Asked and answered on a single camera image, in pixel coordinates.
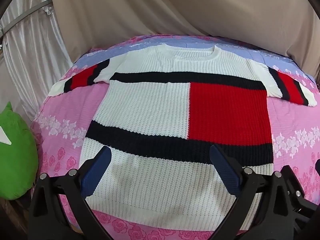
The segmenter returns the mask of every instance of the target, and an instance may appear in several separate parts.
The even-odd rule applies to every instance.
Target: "bed sheet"
[[[83,55],[62,79],[107,58],[161,43],[191,48],[217,45],[290,75],[308,87],[320,102],[320,94],[313,78],[305,75],[291,59],[239,41],[214,37],[135,37],[108,50],[94,49]],[[31,125],[38,145],[39,173],[47,172],[50,176],[60,176],[72,168],[78,168],[86,129],[107,90],[108,84],[98,83],[46,99]],[[304,188],[305,198],[319,203],[320,176],[316,173],[314,164],[320,159],[320,106],[305,107],[278,98],[268,98],[267,103],[273,140],[274,170],[280,170],[283,165],[290,165]],[[66,197],[61,196],[61,200],[69,221],[77,225]],[[99,211],[93,212],[115,240],[204,240],[211,234],[153,228],[124,221]]]

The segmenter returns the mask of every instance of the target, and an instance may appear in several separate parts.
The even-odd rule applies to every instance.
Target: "sweater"
[[[267,97],[316,106],[291,77],[218,48],[166,44],[127,52],[56,83],[49,96],[96,82],[110,84],[89,125],[80,164],[103,145],[112,160],[94,210],[158,228],[212,231],[235,197],[209,159],[219,144],[256,173],[273,173]],[[258,208],[256,194],[242,226]]]

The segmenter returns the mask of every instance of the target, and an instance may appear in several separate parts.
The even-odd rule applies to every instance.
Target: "green pillow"
[[[13,200],[33,185],[38,169],[36,142],[9,102],[0,114],[0,197]]]

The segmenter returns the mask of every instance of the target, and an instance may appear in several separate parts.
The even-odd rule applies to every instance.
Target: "metal bolt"
[[[281,172],[276,171],[276,172],[275,172],[275,176],[276,176],[277,178],[281,178],[282,174],[281,174]]]
[[[46,174],[46,173],[41,173],[39,178],[40,178],[40,179],[45,179],[46,177],[47,177],[47,174]]]
[[[244,168],[244,173],[246,173],[246,174],[251,174],[251,173],[252,173],[252,169],[249,168],[249,167],[245,167],[245,168]]]
[[[70,176],[74,176],[74,175],[77,174],[77,170],[76,170],[76,169],[71,169],[71,170],[68,172],[68,174],[69,174]]]

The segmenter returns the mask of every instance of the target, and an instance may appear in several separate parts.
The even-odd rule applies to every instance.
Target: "sweater's left sleeve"
[[[262,63],[252,61],[252,64],[254,72],[266,87],[267,96],[281,98],[298,105],[317,105],[314,94],[297,80]]]
[[[70,78],[61,80],[52,86],[48,96],[55,97],[72,91],[75,88],[91,86],[100,81],[108,83],[119,65],[123,62],[124,58],[125,54],[107,59],[86,68]]]

